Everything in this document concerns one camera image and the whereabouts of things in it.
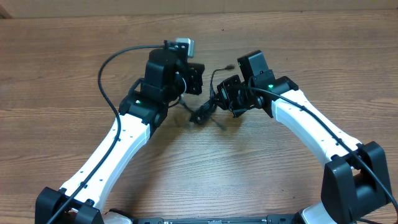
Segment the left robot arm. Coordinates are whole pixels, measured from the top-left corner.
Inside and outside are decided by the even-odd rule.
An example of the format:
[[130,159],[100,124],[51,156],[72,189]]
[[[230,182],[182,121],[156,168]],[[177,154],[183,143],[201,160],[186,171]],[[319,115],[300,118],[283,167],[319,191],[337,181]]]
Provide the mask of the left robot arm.
[[106,137],[58,190],[46,187],[35,202],[36,223],[134,223],[119,210],[103,212],[111,189],[135,153],[167,117],[169,104],[184,93],[199,95],[204,65],[188,62],[193,48],[171,42],[151,45],[144,78],[118,108]]

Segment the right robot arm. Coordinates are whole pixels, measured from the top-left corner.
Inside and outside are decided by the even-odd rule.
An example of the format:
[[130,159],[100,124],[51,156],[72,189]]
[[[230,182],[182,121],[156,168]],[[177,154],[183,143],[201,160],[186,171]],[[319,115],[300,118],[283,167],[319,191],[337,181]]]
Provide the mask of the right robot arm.
[[237,59],[241,75],[217,86],[217,105],[241,116],[257,108],[289,128],[323,168],[320,201],[268,223],[358,223],[391,203],[397,206],[383,148],[363,144],[319,112],[289,77],[276,78],[260,50]]

